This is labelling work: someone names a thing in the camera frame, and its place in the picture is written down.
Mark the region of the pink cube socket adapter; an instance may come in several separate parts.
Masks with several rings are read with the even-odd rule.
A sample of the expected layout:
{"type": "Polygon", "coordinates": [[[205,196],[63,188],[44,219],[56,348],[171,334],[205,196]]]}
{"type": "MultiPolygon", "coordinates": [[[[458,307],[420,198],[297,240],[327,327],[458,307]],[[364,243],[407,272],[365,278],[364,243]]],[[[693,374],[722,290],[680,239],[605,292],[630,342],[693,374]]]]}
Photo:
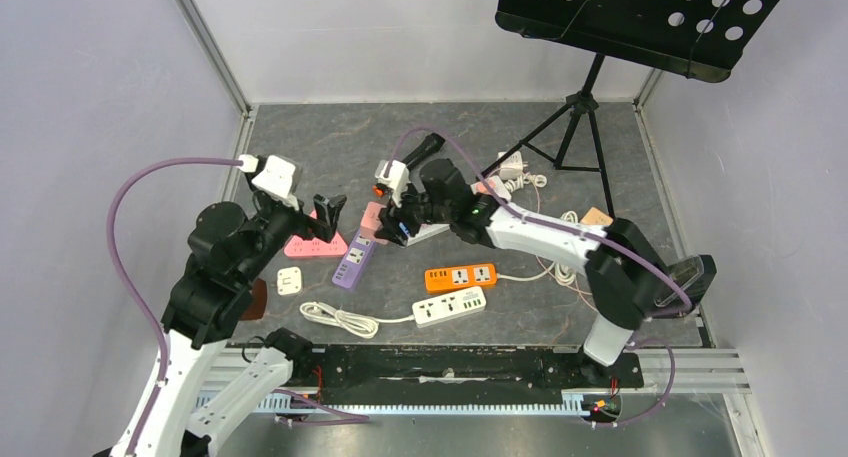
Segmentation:
{"type": "Polygon", "coordinates": [[[376,232],[381,227],[379,213],[384,207],[384,204],[374,201],[369,202],[360,221],[360,236],[380,245],[386,245],[388,243],[386,239],[376,237],[376,232]]]}

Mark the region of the tan cube socket adapter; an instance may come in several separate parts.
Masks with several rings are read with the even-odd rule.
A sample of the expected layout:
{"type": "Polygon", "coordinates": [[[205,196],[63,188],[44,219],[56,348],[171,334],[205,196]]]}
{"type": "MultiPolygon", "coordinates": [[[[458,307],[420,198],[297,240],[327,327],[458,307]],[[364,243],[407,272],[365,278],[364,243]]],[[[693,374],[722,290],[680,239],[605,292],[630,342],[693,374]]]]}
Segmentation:
{"type": "Polygon", "coordinates": [[[609,226],[614,219],[597,207],[591,207],[580,219],[580,223],[592,226],[609,226]]]}

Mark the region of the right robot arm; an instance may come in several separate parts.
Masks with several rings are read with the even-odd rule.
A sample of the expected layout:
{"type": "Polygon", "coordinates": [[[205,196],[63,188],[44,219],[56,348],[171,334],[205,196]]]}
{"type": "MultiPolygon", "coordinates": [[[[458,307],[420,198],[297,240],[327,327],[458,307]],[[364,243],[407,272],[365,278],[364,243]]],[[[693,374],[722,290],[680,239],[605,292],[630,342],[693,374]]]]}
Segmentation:
{"type": "Polygon", "coordinates": [[[637,228],[625,219],[608,226],[567,223],[504,200],[490,184],[474,192],[449,159],[420,168],[424,189],[410,182],[401,161],[383,160],[375,172],[375,193],[389,199],[377,235],[399,245],[424,224],[446,224],[463,241],[513,250],[571,268],[588,281],[597,315],[577,359],[580,377],[602,385],[618,370],[617,359],[642,323],[679,317],[695,304],[674,280],[637,228]]]}

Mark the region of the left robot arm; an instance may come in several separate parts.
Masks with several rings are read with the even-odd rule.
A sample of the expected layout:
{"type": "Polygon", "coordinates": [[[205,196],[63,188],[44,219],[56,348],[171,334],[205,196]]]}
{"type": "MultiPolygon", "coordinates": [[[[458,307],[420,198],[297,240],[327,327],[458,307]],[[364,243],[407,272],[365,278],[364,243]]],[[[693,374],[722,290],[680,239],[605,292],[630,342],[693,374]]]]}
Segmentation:
{"type": "Polygon", "coordinates": [[[105,456],[215,456],[272,391],[301,385],[314,370],[312,344],[291,331],[272,332],[254,361],[211,401],[197,403],[212,364],[253,302],[261,272],[294,236],[332,240],[345,195],[315,195],[316,214],[295,210],[268,194],[253,195],[248,216],[234,202],[205,208],[188,237],[191,253],[160,320],[168,355],[156,362],[125,434],[105,456]]]}

